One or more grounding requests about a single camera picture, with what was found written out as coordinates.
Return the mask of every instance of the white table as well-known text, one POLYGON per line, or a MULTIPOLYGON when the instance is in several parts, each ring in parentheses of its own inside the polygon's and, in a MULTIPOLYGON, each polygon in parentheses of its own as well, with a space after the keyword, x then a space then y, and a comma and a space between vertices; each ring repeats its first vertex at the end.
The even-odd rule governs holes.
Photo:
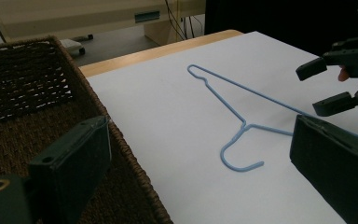
MULTIPOLYGON (((235 117, 186 68, 196 64, 315 115, 312 103, 358 90, 340 83, 339 68, 299 81, 296 69, 316 56, 260 33, 234 36, 89 77, 175 223, 340 224, 342 218, 290 162, 291 137, 246 132, 226 152, 239 173, 220 160, 240 129, 235 117)), ((248 123, 292 132, 296 113, 197 71, 248 123)), ((325 119, 358 133, 358 108, 325 119)))

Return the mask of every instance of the basket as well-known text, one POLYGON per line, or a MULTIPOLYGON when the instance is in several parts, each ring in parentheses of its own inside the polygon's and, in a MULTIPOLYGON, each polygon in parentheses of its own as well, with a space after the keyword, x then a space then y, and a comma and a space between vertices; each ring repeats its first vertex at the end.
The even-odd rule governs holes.
MULTIPOLYGON (((0 175, 28 176, 33 157, 100 115, 110 118, 55 36, 0 44, 0 175)), ((172 223, 122 132, 108 128, 111 168, 78 223, 172 223)))

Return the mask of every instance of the wooden table edge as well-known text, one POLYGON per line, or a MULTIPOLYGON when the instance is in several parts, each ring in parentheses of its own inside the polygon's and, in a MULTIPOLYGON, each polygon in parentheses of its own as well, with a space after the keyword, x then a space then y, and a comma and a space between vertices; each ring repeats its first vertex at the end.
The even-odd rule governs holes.
POLYGON ((228 39, 242 34, 243 33, 236 30, 226 30, 210 35, 203 35, 193 39, 172 43, 169 45, 164 45, 154 49, 139 51, 136 53, 104 60, 97 63, 91 63, 88 65, 80 66, 79 69, 85 77, 92 77, 131 64, 141 63, 147 60, 156 59, 182 50, 192 49, 198 46, 210 44, 219 40, 228 39))

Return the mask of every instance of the caster wheel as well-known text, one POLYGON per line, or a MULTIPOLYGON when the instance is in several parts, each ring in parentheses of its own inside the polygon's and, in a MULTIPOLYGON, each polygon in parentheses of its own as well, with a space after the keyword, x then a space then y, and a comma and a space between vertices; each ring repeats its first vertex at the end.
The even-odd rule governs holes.
POLYGON ((86 53, 86 50, 84 48, 79 49, 80 55, 84 55, 86 53))

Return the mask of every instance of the gray floor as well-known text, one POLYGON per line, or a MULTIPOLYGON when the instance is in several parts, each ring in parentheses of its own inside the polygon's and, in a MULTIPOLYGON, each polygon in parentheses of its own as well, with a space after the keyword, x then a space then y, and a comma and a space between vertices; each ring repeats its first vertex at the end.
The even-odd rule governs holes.
MULTIPOLYGON (((193 34, 195 37, 204 34, 204 15, 192 17, 191 24, 192 26, 186 18, 187 38, 192 38, 193 34)), ((182 31, 184 31, 183 22, 181 22, 181 26, 182 31)), ((76 38, 75 40, 80 42, 86 50, 84 55, 80 55, 78 51, 70 52, 78 66, 158 47, 157 43, 145 36, 143 25, 93 34, 93 39, 87 39, 84 36, 84 38, 76 38)))

